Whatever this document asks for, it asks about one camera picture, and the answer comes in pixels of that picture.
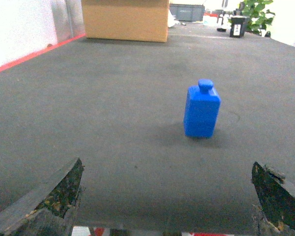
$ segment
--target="floor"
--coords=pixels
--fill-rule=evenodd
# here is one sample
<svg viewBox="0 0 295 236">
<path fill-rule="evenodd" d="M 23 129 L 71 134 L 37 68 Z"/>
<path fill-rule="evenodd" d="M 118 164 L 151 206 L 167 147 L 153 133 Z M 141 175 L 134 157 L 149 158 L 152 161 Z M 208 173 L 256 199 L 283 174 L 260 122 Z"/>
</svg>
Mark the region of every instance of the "floor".
<svg viewBox="0 0 295 236">
<path fill-rule="evenodd" d="M 193 140 L 199 78 L 222 105 Z M 295 48 L 189 23 L 167 43 L 81 38 L 0 73 L 0 211 L 76 156 L 77 225 L 251 235 L 253 163 L 295 184 Z"/>
</svg>

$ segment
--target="red stripe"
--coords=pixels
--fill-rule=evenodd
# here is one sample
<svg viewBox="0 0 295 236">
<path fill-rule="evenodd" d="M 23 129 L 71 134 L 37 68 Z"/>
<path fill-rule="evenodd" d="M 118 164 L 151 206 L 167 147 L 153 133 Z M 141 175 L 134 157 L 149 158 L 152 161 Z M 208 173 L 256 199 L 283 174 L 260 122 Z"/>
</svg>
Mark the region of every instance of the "red stripe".
<svg viewBox="0 0 295 236">
<path fill-rule="evenodd" d="M 194 236 L 225 236 L 225 235 L 195 233 Z"/>
<path fill-rule="evenodd" d="M 14 61 L 12 61 L 12 62 L 9 62 L 9 63 L 7 63 L 7 64 L 5 64 L 5 65 L 3 65 L 3 66 L 0 66 L 0 72 L 4 71 L 4 70 L 6 70 L 6 69 L 9 69 L 9 68 L 11 68 L 11 67 L 14 67 L 14 66 L 16 66 L 16 65 L 18 65 L 18 64 L 21 64 L 21 63 L 23 63 L 23 62 L 25 62 L 25 61 L 27 61 L 27 60 L 30 60 L 30 59 L 32 59 L 32 58 L 34 58 L 34 57 L 36 57 L 36 56 L 41 55 L 41 54 L 43 54 L 43 53 L 49 52 L 50 50 L 53 50 L 53 49 L 58 48 L 58 47 L 61 47 L 61 46 L 64 45 L 64 44 L 67 44 L 67 43 L 69 43 L 69 42 L 72 42 L 72 41 L 74 41 L 74 40 L 77 40 L 77 39 L 79 39 L 79 38 L 82 38 L 82 37 L 84 37 L 84 36 L 85 36 L 85 34 L 78 35 L 78 36 L 76 36 L 76 37 L 74 37 L 74 38 L 68 39 L 68 40 L 66 40 L 66 41 L 63 41 L 63 42 L 58 43 L 58 44 L 56 44 L 56 45 L 53 45 L 53 46 L 51 46 L 51 47 L 45 48 L 45 49 L 43 49 L 43 50 L 41 50 L 41 51 L 38 51 L 38 52 L 35 52 L 35 53 L 31 53 L 31 54 L 29 54 L 29 55 L 27 55 L 27 56 L 25 56 L 25 57 L 22 57 L 22 58 L 20 58 L 20 59 L 17 59 L 17 60 L 14 60 Z"/>
</svg>

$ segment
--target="potted plant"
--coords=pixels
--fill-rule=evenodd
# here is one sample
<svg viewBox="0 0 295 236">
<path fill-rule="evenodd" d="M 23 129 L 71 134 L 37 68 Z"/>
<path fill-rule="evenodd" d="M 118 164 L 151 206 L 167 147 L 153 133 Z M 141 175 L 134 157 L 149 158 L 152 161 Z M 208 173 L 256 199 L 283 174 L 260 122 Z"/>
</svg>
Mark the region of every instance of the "potted plant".
<svg viewBox="0 0 295 236">
<path fill-rule="evenodd" d="M 245 7 L 242 11 L 244 16 L 249 16 L 247 32 L 261 34 L 261 30 L 272 24 L 275 13 L 269 9 L 265 11 L 267 5 L 273 3 L 273 0 L 244 0 Z"/>
</svg>

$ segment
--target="black container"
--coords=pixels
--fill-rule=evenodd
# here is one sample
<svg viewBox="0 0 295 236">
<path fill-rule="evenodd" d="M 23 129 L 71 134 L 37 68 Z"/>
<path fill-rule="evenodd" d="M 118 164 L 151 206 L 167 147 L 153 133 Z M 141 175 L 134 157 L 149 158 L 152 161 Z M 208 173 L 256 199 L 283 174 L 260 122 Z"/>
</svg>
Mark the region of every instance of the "black container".
<svg viewBox="0 0 295 236">
<path fill-rule="evenodd" d="M 170 11 L 179 21 L 202 21 L 205 13 L 205 6 L 170 4 Z"/>
<path fill-rule="evenodd" d="M 241 38 L 244 36 L 247 29 L 247 23 L 249 17 L 246 16 L 233 16 L 232 17 L 232 28 L 230 37 Z"/>
</svg>

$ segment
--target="blue bottle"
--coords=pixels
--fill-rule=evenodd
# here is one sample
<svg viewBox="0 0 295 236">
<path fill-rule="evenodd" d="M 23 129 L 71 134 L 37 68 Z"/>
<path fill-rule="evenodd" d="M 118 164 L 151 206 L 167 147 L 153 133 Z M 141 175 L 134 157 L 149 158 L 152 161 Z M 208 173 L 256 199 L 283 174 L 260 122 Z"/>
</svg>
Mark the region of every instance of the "blue bottle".
<svg viewBox="0 0 295 236">
<path fill-rule="evenodd" d="M 198 86 L 189 87 L 183 120 L 186 136 L 212 137 L 220 104 L 211 80 L 201 79 Z"/>
</svg>

